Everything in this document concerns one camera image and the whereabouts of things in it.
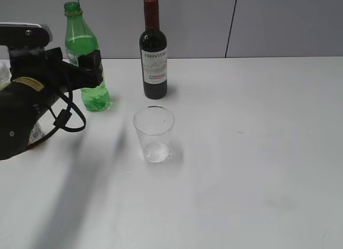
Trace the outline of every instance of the wine label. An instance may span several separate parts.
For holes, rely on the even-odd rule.
[[[167,48],[159,52],[141,51],[144,81],[159,84],[167,80]]]

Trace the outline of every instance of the green plastic bottle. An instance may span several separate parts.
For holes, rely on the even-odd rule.
[[[77,58],[80,55],[87,55],[97,50],[99,48],[98,41],[83,19],[82,10],[78,2],[65,3],[64,15],[68,19],[65,49],[69,62],[78,66]],[[105,80],[98,87],[82,88],[81,98],[89,111],[103,111],[110,106],[110,98],[105,86]]]

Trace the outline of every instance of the bottle label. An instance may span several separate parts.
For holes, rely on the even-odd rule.
[[[159,52],[141,51],[144,81],[160,84],[167,80],[167,48]]]
[[[39,122],[36,122],[36,124],[34,124],[29,139],[28,139],[28,145],[35,143],[36,141],[40,140],[42,137],[44,137],[44,132],[42,130],[41,125],[39,124]]]
[[[66,50],[66,55],[68,57],[69,63],[75,66],[79,66],[79,62],[77,60],[77,55],[71,54],[68,50]]]

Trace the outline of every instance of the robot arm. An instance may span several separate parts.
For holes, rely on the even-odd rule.
[[[51,40],[47,26],[0,23],[0,45],[8,48],[12,74],[11,83],[0,91],[0,160],[29,149],[27,144],[34,124],[60,97],[67,108],[57,116],[55,128],[35,145],[58,129],[77,132],[85,127],[85,117],[72,102],[72,91],[101,84],[100,52],[80,56],[76,67],[62,61],[60,48],[45,51]],[[70,109],[84,121],[83,127],[65,126],[71,116]]]

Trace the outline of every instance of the white table surface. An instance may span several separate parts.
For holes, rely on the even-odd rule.
[[[139,60],[103,65],[111,110],[0,162],[1,249],[343,248],[342,57],[172,59],[156,101]],[[132,124],[154,104],[176,119],[163,164]]]

